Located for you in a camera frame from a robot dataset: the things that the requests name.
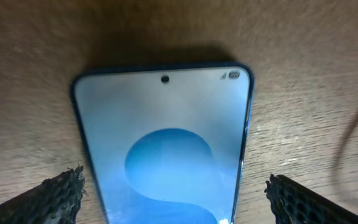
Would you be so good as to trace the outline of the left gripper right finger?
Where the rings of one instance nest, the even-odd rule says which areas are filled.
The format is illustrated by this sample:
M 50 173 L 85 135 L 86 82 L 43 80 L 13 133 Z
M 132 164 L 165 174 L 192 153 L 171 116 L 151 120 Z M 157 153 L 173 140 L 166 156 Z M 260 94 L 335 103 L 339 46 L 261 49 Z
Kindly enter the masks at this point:
M 264 190 L 276 224 L 358 224 L 358 215 L 284 175 L 271 175 Z

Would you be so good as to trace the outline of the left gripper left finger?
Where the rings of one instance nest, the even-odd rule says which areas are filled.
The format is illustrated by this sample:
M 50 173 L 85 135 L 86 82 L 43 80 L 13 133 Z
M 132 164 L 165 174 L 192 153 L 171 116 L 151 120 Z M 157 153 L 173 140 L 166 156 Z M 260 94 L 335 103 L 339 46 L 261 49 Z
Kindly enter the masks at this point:
M 68 169 L 0 204 L 0 224 L 75 223 L 85 193 L 82 171 Z

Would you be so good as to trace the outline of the blue Galaxy smartphone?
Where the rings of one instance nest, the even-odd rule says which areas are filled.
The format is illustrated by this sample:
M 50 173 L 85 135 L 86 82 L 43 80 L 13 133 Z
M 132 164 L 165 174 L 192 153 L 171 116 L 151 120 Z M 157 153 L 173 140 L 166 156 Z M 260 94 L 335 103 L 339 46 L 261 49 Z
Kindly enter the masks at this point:
M 104 221 L 233 224 L 253 89 L 239 62 L 76 77 L 70 96 Z

